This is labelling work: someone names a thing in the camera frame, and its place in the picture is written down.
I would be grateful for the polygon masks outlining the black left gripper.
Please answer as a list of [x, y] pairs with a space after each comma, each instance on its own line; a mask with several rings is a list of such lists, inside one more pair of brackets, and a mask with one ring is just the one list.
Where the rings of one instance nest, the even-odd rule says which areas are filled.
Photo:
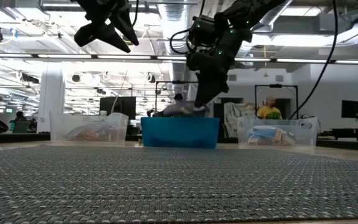
[[[127, 40], [133, 45], [139, 45], [129, 15], [128, 0], [78, 0], [78, 4], [86, 12], [85, 18], [88, 21], [104, 23], [107, 19], [110, 19]], [[74, 35], [74, 41], [80, 47], [84, 47], [96, 39], [126, 53], [131, 51], [128, 45], [115, 31], [112, 24], [104, 24], [99, 27], [95, 24], [87, 24], [81, 27]]]

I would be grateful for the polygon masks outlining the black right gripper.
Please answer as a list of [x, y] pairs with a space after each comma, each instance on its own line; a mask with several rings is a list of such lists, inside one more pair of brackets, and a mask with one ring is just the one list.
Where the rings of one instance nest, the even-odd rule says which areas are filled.
[[228, 29], [212, 49], [191, 53], [186, 57], [186, 65], [192, 71], [223, 73], [219, 74], [217, 78], [196, 74], [198, 79], [196, 107], [201, 107], [218, 94], [229, 91], [226, 73], [234, 63], [243, 41], [252, 41], [250, 29]]

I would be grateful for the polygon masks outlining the blue granola bars pile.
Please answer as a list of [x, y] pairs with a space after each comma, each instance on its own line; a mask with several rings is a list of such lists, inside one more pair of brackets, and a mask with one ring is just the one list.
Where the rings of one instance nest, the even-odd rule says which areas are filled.
[[292, 146], [295, 135], [273, 126], [254, 126], [249, 130], [247, 144], [256, 146]]

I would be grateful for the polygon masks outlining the clear bin with blue bars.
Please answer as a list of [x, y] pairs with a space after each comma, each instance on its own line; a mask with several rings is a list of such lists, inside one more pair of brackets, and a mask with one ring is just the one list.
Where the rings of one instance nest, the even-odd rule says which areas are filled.
[[243, 116], [237, 120], [237, 138], [240, 144], [247, 144], [249, 130], [254, 126], [273, 126], [295, 135], [296, 143], [292, 146], [316, 146], [319, 130], [318, 118], [306, 119], [259, 119], [255, 116]]

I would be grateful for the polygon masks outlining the orange granola bars bag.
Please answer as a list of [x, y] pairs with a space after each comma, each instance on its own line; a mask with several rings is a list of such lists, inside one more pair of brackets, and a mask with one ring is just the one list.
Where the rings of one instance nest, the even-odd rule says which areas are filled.
[[119, 128], [107, 122], [91, 123], [71, 130], [67, 139], [71, 141], [113, 141], [117, 139]]

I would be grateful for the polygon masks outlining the clear bin with orange bars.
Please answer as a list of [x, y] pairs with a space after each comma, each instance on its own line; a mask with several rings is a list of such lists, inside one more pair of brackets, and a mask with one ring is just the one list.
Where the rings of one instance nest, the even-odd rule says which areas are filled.
[[50, 112], [50, 138], [52, 141], [71, 141], [68, 133], [79, 126], [107, 122], [119, 128], [117, 139], [109, 142], [124, 143], [126, 139], [129, 117], [121, 113], [112, 113], [109, 116], [71, 115]]

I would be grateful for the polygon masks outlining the white cloth cover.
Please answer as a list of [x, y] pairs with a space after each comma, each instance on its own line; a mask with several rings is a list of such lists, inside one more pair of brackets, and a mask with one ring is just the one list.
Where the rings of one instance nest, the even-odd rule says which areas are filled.
[[237, 137], [238, 118], [252, 115], [255, 115], [255, 105], [253, 103], [225, 103], [224, 125], [227, 136], [230, 138]]

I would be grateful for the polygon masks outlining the ceiling light strip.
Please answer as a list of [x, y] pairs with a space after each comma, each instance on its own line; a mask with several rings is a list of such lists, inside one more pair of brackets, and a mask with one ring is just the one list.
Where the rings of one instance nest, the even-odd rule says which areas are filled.
[[[97, 54], [3, 54], [0, 58], [14, 58], [25, 60], [61, 60], [61, 61], [92, 61], [92, 60], [115, 60], [123, 62], [159, 61], [159, 62], [185, 62], [185, 56], [161, 56], [161, 55], [97, 55]], [[324, 64], [324, 59], [303, 59], [303, 58], [260, 58], [244, 57], [235, 58], [236, 62], [255, 62], [255, 63], [310, 63]]]

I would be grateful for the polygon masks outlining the blue plastic bin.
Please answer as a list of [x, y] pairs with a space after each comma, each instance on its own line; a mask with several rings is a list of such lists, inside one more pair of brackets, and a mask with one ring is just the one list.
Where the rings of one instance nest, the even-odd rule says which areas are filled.
[[214, 149], [219, 120], [203, 117], [143, 117], [142, 142], [147, 147]]

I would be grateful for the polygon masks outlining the black computer monitor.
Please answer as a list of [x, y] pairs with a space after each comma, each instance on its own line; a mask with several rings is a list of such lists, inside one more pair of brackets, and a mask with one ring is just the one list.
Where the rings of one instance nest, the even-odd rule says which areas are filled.
[[107, 115], [111, 113], [121, 113], [135, 120], [136, 116], [136, 97], [122, 96], [122, 97], [104, 97], [100, 99], [100, 111], [106, 111]]

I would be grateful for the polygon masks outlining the white pillar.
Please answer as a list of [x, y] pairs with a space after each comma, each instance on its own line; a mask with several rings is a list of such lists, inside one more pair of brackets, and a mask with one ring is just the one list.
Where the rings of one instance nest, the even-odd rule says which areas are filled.
[[50, 112], [64, 111], [65, 77], [60, 63], [47, 62], [42, 71], [37, 132], [50, 132]]

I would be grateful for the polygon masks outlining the grey woven placemat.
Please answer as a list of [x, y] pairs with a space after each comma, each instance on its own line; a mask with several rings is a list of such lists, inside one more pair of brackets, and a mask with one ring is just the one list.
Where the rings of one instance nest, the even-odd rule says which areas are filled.
[[0, 224], [358, 223], [358, 161], [274, 149], [0, 151]]

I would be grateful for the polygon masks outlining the small black monitor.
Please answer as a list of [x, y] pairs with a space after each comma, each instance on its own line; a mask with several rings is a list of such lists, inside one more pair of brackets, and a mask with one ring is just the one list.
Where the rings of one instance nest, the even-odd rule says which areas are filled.
[[342, 100], [341, 117], [358, 119], [358, 101]]

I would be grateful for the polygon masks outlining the long black table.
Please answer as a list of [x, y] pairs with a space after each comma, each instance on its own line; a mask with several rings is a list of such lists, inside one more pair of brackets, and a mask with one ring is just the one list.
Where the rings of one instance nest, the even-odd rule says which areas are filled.
[[355, 139], [358, 141], [358, 128], [334, 128], [318, 133], [317, 138], [325, 140]]

